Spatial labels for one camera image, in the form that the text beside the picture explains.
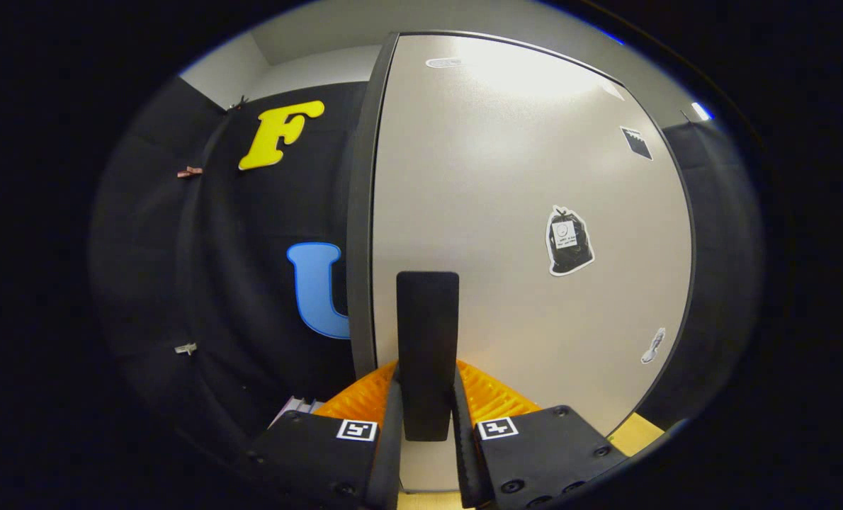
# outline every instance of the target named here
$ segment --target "yellow letter f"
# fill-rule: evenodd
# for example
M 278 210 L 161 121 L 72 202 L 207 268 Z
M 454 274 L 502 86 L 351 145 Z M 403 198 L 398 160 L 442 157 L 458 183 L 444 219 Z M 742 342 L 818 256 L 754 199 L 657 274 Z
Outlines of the yellow letter f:
M 324 113 L 324 104 L 321 101 L 293 104 L 261 113 L 257 116 L 261 124 L 254 135 L 249 153 L 239 161 L 239 170 L 277 164 L 283 158 L 283 152 L 276 148 L 280 137 L 283 137 L 283 143 L 292 145 L 302 134 L 302 128 L 305 126 L 303 115 L 314 119 L 321 116 L 321 113 Z M 295 115 L 295 117 L 286 122 L 289 115 Z

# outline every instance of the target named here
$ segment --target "blue letter u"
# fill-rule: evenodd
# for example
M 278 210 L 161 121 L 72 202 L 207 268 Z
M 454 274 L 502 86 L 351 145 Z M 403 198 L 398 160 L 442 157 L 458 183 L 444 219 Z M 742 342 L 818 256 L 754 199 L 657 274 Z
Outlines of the blue letter u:
M 349 317 L 334 309 L 331 266 L 340 248 L 329 242 L 300 242 L 289 246 L 286 258 L 295 267 L 295 304 L 305 325 L 333 339 L 349 338 Z

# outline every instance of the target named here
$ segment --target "white door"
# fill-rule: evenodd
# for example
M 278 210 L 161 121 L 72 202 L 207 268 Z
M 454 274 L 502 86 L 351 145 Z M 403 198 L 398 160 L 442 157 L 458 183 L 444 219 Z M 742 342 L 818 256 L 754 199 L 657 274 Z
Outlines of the white door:
M 549 220 L 557 208 L 572 215 Z M 397 358 L 396 274 L 455 271 L 458 357 L 605 435 L 658 377 L 684 317 L 689 213 L 654 123 L 619 84 L 507 42 L 399 39 L 372 240 L 380 365 Z M 578 259 L 555 261 L 576 246 Z M 457 490 L 453 438 L 404 442 L 401 478 Z

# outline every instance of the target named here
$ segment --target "white sticker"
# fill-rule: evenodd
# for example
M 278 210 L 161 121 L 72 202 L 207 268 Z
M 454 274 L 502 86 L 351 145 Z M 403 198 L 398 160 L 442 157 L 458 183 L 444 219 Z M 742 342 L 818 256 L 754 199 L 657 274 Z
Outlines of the white sticker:
M 550 274 L 566 276 L 594 262 L 589 229 L 573 210 L 556 205 L 551 208 L 544 237 Z
M 621 94 L 619 90 L 616 90 L 616 87 L 613 86 L 613 84 L 610 83 L 609 80 L 605 80 L 604 78 L 602 78 L 601 79 L 601 88 L 606 93 L 610 94 L 610 96 L 616 97 L 620 101 L 625 101 L 625 99 L 623 99 L 623 94 Z
M 648 351 L 642 355 L 642 364 L 645 365 L 647 363 L 651 363 L 652 359 L 655 359 L 657 356 L 657 348 L 661 346 L 661 342 L 664 341 L 664 335 L 667 335 L 667 330 L 664 327 L 657 330 L 655 333 L 655 338 L 651 341 L 651 346 L 649 346 Z
M 506 438 L 506 436 L 515 436 L 518 433 L 519 430 L 516 430 L 516 424 L 509 417 L 479 422 L 479 435 L 482 441 Z
M 351 441 L 373 441 L 375 432 L 377 432 L 377 422 L 345 419 L 336 437 Z
M 551 223 L 550 228 L 554 229 L 554 244 L 558 248 L 576 246 L 576 227 L 573 222 Z
M 427 67 L 433 67 L 434 69 L 440 69 L 442 67 L 459 67 L 460 65 L 463 65 L 463 59 L 458 57 L 432 58 L 431 60 L 425 61 L 425 65 L 427 65 Z

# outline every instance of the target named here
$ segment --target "wooden floor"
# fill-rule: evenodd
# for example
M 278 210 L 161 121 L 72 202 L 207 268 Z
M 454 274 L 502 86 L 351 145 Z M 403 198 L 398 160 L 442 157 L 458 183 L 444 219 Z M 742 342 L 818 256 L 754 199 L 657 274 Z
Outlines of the wooden floor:
M 632 413 L 623 425 L 609 436 L 610 443 L 623 454 L 632 456 L 664 433 L 651 422 Z M 400 493 L 398 510 L 461 510 L 463 503 L 457 492 Z

